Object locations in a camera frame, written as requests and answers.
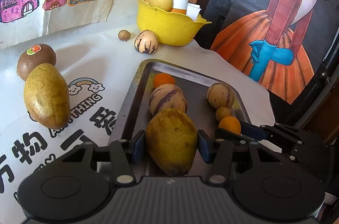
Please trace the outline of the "small orange kumquat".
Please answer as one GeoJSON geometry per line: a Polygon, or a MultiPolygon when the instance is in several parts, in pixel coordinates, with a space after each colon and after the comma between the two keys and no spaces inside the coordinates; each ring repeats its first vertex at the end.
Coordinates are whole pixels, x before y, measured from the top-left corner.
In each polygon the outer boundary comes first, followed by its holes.
{"type": "Polygon", "coordinates": [[[236,117],[227,116],[220,120],[219,128],[232,132],[234,134],[241,134],[241,124],[236,117]]]}

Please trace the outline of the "small brown round fruit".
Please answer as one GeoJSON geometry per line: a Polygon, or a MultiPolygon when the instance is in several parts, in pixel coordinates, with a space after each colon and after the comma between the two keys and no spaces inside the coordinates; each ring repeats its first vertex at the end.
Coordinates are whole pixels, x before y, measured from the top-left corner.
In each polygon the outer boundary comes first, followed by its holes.
{"type": "Polygon", "coordinates": [[[223,118],[232,116],[232,112],[228,107],[220,107],[216,110],[215,117],[218,122],[220,122],[223,118]]]}

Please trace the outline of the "yellow mango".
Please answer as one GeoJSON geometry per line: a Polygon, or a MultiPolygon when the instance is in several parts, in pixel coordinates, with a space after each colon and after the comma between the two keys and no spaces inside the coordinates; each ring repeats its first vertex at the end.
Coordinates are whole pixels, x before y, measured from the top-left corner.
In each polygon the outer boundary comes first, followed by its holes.
{"type": "Polygon", "coordinates": [[[198,142],[197,129],[190,117],[177,109],[165,109],[153,117],[145,131],[148,152],[169,176],[189,173],[198,142]]]}

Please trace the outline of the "striped pepino melon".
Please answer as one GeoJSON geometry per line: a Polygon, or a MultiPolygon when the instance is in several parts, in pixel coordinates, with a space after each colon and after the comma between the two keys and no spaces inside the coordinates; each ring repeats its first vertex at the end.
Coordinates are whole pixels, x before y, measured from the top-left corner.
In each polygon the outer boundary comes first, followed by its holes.
{"type": "Polygon", "coordinates": [[[177,109],[187,112],[188,102],[183,91],[176,85],[163,84],[151,93],[149,98],[149,111],[152,115],[165,109],[177,109]]]}

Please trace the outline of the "yellow-green mango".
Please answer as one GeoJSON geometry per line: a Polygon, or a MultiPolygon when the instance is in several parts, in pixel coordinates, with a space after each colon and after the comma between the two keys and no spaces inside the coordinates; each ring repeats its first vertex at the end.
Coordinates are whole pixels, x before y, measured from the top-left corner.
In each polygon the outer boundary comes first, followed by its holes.
{"type": "Polygon", "coordinates": [[[57,68],[42,63],[28,75],[24,103],[31,117],[49,129],[61,129],[70,119],[68,85],[57,68]]]}

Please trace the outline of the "striped pepino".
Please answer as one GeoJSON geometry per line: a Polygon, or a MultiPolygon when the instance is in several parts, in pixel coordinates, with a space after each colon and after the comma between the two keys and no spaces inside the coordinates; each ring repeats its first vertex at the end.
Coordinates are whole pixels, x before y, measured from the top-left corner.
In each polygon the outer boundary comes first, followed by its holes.
{"type": "Polygon", "coordinates": [[[234,98],[234,91],[226,83],[214,83],[207,91],[207,100],[215,109],[220,107],[231,108],[234,104],[234,98]]]}
{"type": "Polygon", "coordinates": [[[159,47],[158,36],[151,30],[144,30],[136,37],[134,46],[135,50],[139,53],[154,54],[159,47]]]}

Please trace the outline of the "small brown longan fruit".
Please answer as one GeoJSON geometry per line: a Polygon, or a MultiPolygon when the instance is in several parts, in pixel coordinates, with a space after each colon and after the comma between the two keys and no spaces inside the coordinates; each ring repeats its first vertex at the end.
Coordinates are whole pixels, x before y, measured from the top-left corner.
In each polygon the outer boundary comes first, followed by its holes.
{"type": "Polygon", "coordinates": [[[118,38],[119,40],[126,42],[131,38],[131,33],[125,29],[120,30],[118,33],[118,38]]]}

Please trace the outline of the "metal tray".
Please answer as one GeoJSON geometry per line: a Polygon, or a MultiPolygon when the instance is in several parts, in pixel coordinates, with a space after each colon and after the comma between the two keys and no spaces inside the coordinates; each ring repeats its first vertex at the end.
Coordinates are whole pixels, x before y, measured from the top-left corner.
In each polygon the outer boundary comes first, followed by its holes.
{"type": "MultiPolygon", "coordinates": [[[[207,100],[207,90],[214,83],[221,81],[162,60],[144,60],[140,63],[128,89],[109,144],[119,139],[130,140],[140,130],[147,128],[153,117],[149,111],[149,98],[154,90],[153,80],[155,75],[161,72],[175,78],[176,85],[183,91],[187,100],[186,114],[191,118],[195,127],[204,130],[210,138],[214,139],[218,123],[215,118],[216,110],[207,100]]],[[[231,89],[234,92],[232,114],[239,121],[251,124],[239,93],[233,87],[231,89]]],[[[141,160],[137,164],[131,164],[131,168],[137,180],[142,176],[166,176],[148,156],[147,148],[143,149],[141,160]]],[[[206,164],[197,150],[188,176],[205,178],[210,168],[211,164],[206,164]]]]}

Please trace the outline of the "striped pepino in tray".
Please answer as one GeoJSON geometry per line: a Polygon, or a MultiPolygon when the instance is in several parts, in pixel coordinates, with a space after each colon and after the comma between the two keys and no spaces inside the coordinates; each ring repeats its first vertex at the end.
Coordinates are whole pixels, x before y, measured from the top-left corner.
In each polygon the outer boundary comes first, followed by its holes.
{"type": "Polygon", "coordinates": [[[226,83],[214,83],[207,91],[207,100],[215,109],[220,107],[231,108],[234,104],[234,98],[234,91],[226,83]]]}

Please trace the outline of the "small orange in tray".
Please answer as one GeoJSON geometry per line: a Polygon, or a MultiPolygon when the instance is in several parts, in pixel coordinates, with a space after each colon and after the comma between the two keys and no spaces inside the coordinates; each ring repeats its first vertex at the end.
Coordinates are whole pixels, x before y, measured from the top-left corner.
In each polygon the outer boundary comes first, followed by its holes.
{"type": "Polygon", "coordinates": [[[153,87],[156,89],[164,84],[175,84],[175,78],[167,73],[159,73],[153,80],[153,87]]]}

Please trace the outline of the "girl orange dress painting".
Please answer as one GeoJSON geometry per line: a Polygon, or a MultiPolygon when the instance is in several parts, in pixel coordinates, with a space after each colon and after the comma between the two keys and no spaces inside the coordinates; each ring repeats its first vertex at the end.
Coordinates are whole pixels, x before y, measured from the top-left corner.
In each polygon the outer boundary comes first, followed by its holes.
{"type": "Polygon", "coordinates": [[[303,47],[318,1],[270,0],[216,36],[211,49],[282,100],[293,103],[314,76],[303,47]]]}

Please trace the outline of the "yellow plastic bowl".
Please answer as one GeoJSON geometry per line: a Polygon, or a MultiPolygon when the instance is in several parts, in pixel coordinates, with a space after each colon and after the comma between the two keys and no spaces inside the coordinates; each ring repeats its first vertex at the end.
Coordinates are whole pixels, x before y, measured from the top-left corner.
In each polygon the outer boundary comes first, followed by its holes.
{"type": "Polygon", "coordinates": [[[168,46],[186,46],[204,25],[210,24],[199,14],[192,20],[185,14],[166,12],[149,6],[145,0],[137,0],[138,11],[136,24],[140,31],[151,30],[161,44],[168,46]]]}

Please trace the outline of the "brown kiwi with sticker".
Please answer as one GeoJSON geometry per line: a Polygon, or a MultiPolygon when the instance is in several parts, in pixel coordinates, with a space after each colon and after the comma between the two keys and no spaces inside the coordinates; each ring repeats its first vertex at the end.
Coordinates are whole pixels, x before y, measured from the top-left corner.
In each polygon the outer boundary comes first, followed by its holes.
{"type": "Polygon", "coordinates": [[[24,51],[18,59],[17,75],[26,81],[31,71],[42,63],[56,64],[56,53],[47,44],[35,44],[24,51]]]}

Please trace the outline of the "small white cup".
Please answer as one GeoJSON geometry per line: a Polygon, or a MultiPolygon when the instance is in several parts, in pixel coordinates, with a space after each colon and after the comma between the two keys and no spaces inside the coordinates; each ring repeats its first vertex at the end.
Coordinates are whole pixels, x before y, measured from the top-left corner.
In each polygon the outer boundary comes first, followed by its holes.
{"type": "Polygon", "coordinates": [[[187,4],[186,15],[190,17],[193,21],[196,21],[200,11],[201,11],[200,5],[192,3],[187,4]]]}

